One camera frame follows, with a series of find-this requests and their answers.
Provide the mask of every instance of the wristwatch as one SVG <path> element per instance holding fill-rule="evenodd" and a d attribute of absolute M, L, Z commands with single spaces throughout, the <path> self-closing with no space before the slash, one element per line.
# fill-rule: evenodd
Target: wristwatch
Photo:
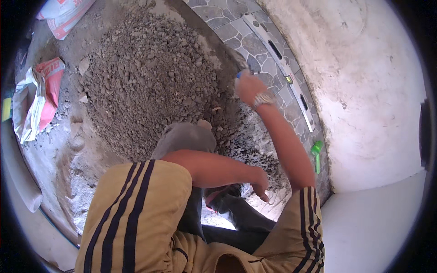
<path fill-rule="evenodd" d="M 258 93 L 253 101 L 252 109 L 256 110 L 262 104 L 274 104 L 275 97 L 270 91 Z"/>

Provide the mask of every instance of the plastic bag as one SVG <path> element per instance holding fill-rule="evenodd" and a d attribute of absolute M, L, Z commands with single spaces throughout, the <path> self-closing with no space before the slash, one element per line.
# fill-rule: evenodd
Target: plastic bag
<path fill-rule="evenodd" d="M 37 15 L 58 40 L 63 40 L 95 0 L 48 0 Z"/>
<path fill-rule="evenodd" d="M 55 116 L 64 69 L 61 59 L 54 58 L 29 68 L 15 87 L 12 113 L 14 131 L 21 144 L 35 140 Z"/>

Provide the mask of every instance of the green plastic scoop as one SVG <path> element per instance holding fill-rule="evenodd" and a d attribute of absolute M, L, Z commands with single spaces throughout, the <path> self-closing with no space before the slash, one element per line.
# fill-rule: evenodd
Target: green plastic scoop
<path fill-rule="evenodd" d="M 311 153 L 316 156 L 316 173 L 320 173 L 320 151 L 322 150 L 323 142 L 318 140 L 311 148 Z"/>

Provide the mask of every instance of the striped shirt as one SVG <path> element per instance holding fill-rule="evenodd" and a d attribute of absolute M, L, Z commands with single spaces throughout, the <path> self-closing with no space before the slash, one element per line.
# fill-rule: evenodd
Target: striped shirt
<path fill-rule="evenodd" d="M 293 193 L 264 243 L 248 254 L 177 231 L 191 193 L 182 166 L 161 160 L 121 164 L 100 179 L 75 272 L 215 272 L 220 257 L 246 272 L 323 272 L 325 250 L 316 190 Z"/>

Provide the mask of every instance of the person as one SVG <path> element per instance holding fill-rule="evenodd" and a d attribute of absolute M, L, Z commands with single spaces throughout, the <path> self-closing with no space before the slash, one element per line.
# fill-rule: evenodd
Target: person
<path fill-rule="evenodd" d="M 275 223 L 252 208 L 239 184 L 268 202 L 267 175 L 212 153 L 208 128 L 172 124 L 152 159 L 110 168 L 100 179 L 75 272 L 323 272 L 320 201 L 305 149 L 263 83 L 244 71 L 240 99 L 270 133 L 292 195 Z M 201 200 L 236 230 L 202 225 Z"/>

